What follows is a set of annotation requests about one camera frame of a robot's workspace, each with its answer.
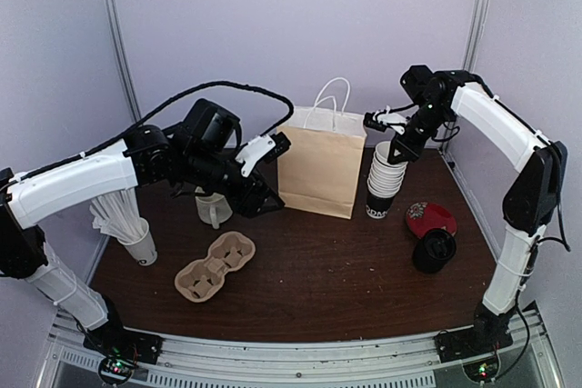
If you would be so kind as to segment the stack of paper cups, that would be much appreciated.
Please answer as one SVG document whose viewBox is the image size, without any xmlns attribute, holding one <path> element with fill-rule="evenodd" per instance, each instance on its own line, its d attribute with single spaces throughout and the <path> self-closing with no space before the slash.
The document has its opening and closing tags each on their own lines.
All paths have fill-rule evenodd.
<svg viewBox="0 0 582 388">
<path fill-rule="evenodd" d="M 386 217 L 406 173 L 407 162 L 388 162 L 390 146 L 391 141 L 376 145 L 366 181 L 366 214 L 376 220 Z"/>
</svg>

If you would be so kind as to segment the clear glass pitcher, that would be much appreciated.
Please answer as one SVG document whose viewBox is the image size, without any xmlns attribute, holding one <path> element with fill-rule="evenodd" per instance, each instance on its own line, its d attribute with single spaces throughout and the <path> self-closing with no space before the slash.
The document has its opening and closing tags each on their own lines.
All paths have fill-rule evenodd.
<svg viewBox="0 0 582 388">
<path fill-rule="evenodd" d="M 195 194 L 199 219 L 205 224 L 210 224 L 215 230 L 233 216 L 233 211 L 222 194 L 208 194 L 201 187 L 196 188 Z"/>
</svg>

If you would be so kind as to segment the stack of black lids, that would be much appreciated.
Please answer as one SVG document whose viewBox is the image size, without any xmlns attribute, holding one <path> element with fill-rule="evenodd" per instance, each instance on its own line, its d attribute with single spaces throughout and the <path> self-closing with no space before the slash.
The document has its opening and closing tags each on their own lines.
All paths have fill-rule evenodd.
<svg viewBox="0 0 582 388">
<path fill-rule="evenodd" d="M 455 256 L 457 242 L 445 229 L 429 230 L 416 244 L 412 262 L 424 274 L 436 274 Z"/>
</svg>

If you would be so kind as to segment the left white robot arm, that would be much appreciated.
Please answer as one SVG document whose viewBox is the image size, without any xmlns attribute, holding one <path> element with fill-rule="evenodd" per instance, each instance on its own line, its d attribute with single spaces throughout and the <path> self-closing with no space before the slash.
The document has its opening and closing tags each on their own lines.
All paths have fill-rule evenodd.
<svg viewBox="0 0 582 388">
<path fill-rule="evenodd" d="M 133 346 L 113 302 L 62 264 L 39 224 L 46 217 L 102 194 L 168 181 L 192 184 L 226 197 L 246 218 L 277 211 L 283 200 L 256 170 L 291 142 L 283 133 L 264 133 L 231 154 L 224 148 L 240 137 L 240 120 L 224 107 L 199 99 L 184 121 L 160 129 L 132 127 L 112 144 L 82 153 L 45 172 L 1 172 L 1 274 L 25 279 L 68 311 L 86 338 L 104 353 L 121 355 Z"/>
</svg>

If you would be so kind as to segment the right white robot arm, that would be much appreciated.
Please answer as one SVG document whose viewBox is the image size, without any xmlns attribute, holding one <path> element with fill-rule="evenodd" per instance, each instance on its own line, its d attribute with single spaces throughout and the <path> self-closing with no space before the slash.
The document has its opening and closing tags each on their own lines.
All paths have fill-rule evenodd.
<svg viewBox="0 0 582 388">
<path fill-rule="evenodd" d="M 561 213 L 567 148 L 527 124 L 479 75 L 412 65 L 400 84 L 416 110 L 396 130 L 387 158 L 390 164 L 415 162 L 441 126 L 461 120 L 489 142 L 501 164 L 513 173 L 500 206 L 504 241 L 466 336 L 472 352 L 484 353 L 506 334 L 539 247 L 548 239 L 547 228 Z"/>
</svg>

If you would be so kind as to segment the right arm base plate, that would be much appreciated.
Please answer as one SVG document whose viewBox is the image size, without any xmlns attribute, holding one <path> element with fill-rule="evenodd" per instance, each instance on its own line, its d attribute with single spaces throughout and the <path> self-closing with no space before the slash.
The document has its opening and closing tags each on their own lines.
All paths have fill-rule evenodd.
<svg viewBox="0 0 582 388">
<path fill-rule="evenodd" d="M 506 348 L 513 344 L 513 338 L 510 333 L 502 333 L 494 339 L 483 339 L 473 326 L 469 326 L 455 331 L 440 331 L 434 342 L 440 362 L 449 363 Z"/>
</svg>

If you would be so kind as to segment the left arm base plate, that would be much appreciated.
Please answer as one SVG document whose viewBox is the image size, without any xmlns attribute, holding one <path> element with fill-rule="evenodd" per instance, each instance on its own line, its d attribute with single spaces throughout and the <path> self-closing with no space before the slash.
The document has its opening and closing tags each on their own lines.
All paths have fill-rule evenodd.
<svg viewBox="0 0 582 388">
<path fill-rule="evenodd" d="M 103 356 L 148 364 L 157 363 L 162 344 L 163 338 L 156 334 L 107 326 L 87 331 L 83 341 L 85 348 L 100 352 Z"/>
</svg>

